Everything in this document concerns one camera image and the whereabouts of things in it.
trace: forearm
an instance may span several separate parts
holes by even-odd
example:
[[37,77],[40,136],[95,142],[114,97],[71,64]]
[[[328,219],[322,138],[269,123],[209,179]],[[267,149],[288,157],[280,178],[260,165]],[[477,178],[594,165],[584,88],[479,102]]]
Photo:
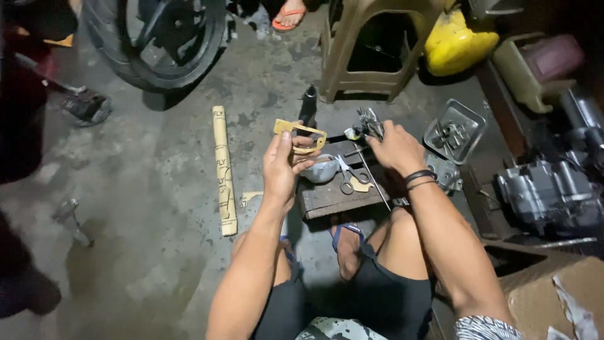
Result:
[[271,291],[283,206],[263,200],[210,307],[207,339],[248,339]]
[[[421,178],[412,185],[428,180]],[[511,324],[489,257],[449,198],[435,183],[428,183],[411,190],[410,201],[425,252],[458,316],[491,316]]]

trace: rim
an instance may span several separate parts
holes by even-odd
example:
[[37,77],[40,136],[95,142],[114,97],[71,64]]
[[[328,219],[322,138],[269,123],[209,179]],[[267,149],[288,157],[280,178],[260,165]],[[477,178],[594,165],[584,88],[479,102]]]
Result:
[[183,80],[201,76],[214,57],[205,55],[211,52],[210,40],[219,26],[215,5],[205,0],[159,0],[148,18],[138,19],[143,22],[138,36],[128,34],[135,71],[164,88],[181,87]]

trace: shirt sleeve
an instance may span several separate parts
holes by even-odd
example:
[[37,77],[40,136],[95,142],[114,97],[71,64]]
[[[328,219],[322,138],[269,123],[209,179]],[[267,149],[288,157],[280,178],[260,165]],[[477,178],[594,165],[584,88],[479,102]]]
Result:
[[459,340],[521,340],[516,327],[488,316],[466,316],[455,322]]

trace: stained floor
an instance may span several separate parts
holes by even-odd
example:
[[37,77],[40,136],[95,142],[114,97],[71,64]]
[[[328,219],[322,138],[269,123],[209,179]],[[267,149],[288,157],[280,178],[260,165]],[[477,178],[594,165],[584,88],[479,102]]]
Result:
[[[324,7],[308,14],[280,39],[258,40],[239,22],[238,38],[176,105],[115,76],[84,29],[76,47],[57,53],[63,79],[107,94],[115,113],[101,126],[75,129],[50,103],[42,167],[0,188],[0,206],[63,293],[57,310],[45,318],[24,312],[0,321],[4,339],[204,337],[210,301],[235,239],[220,236],[211,107],[226,108],[237,200],[243,192],[261,191],[262,154],[275,119],[294,120],[301,94],[320,79],[317,42],[324,15]],[[392,104],[320,103],[317,120],[321,129],[339,134],[355,122],[357,107],[370,106],[420,137],[446,100],[468,88],[479,89],[477,81],[429,87],[415,77]],[[464,104],[488,111],[477,91]],[[71,197],[80,202],[77,213],[95,239],[93,248],[73,244],[50,219]],[[473,222],[463,195],[453,200]],[[237,208],[240,232],[249,228],[259,204],[257,197]],[[366,232],[376,224],[373,217],[359,216]],[[307,284],[336,282],[327,231],[320,225],[309,229],[296,211],[286,224]]]

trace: hand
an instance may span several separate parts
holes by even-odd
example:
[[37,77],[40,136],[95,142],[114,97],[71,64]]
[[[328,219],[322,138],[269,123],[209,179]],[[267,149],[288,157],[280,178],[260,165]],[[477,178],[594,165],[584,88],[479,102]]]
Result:
[[284,212],[294,206],[295,176],[315,164],[315,161],[307,160],[306,157],[317,155],[320,152],[294,155],[292,145],[310,145],[312,143],[313,141],[309,137],[296,137],[292,141],[289,131],[283,131],[281,135],[275,135],[272,138],[272,142],[264,154],[263,203],[268,203],[273,208],[285,208]]
[[379,163],[387,169],[395,169],[405,178],[418,170],[426,169],[423,161],[424,148],[417,139],[392,120],[384,122],[384,139],[367,137]]

